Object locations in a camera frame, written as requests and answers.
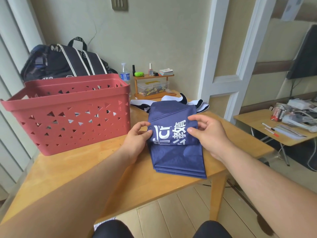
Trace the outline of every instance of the person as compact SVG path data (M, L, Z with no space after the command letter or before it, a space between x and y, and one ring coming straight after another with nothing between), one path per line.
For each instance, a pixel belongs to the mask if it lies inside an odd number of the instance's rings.
M316 237L317 194L236 147L220 121L204 115L188 119L197 120L199 129L187 131L226 166L280 238ZM145 121L134 125L116 152L2 224L0 237L87 237L125 169L137 160L152 135L151 130L140 131L148 125ZM93 237L133 236L122 222L111 220L101 224ZM194 237L231 236L216 221L207 221Z

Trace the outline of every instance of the television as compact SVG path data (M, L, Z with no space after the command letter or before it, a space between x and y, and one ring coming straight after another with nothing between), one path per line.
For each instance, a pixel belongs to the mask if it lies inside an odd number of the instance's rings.
M317 25L312 25L300 47L286 78L304 78L317 75Z

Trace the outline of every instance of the red plastic basket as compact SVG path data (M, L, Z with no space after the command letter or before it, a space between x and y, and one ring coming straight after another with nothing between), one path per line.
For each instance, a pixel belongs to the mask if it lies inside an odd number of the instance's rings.
M117 74L35 80L2 105L46 156L125 135L130 86Z

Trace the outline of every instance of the pen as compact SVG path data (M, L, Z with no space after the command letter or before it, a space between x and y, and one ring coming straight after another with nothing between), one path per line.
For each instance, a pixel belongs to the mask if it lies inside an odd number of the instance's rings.
M269 130L268 128L265 128L268 132L270 132L271 134L275 135L276 137L279 137L279 135L277 133L274 133L273 131Z
M265 124L265 123L262 123L265 127L267 127L267 128L269 128L270 130L273 130L273 131L275 131L275 129L274 128L271 128L270 126L268 126L267 124Z

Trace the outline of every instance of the wooden desk organizer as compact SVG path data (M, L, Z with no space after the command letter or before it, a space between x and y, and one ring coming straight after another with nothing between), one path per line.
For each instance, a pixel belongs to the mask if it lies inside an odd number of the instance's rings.
M142 96L141 94L139 94L138 92L138 84L137 81L141 80L141 79L152 79L152 78L165 78L166 77L166 81L168 81L168 77L173 77L174 74L172 75L158 75L158 76L149 76L148 74L145 74L143 77L134 77L134 83L135 83L135 91L136 93L134 94L136 99L156 99L156 98L162 98L165 95L169 95L169 96L176 96L176 93L168 93L168 92L162 92L159 94L153 94L153 95L148 95L148 96Z

